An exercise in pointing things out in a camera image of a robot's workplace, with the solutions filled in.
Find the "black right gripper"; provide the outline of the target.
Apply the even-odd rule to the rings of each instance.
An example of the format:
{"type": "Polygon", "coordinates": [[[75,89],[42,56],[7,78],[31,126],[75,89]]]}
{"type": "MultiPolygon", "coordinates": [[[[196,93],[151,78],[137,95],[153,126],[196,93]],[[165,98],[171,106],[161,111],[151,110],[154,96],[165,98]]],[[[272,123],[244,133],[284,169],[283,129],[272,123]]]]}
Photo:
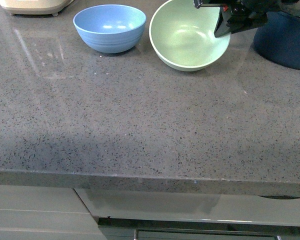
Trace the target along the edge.
{"type": "Polygon", "coordinates": [[[268,12],[278,12],[276,0],[194,0],[196,9],[218,7],[219,18],[214,30],[216,38],[264,26],[268,12]]]}

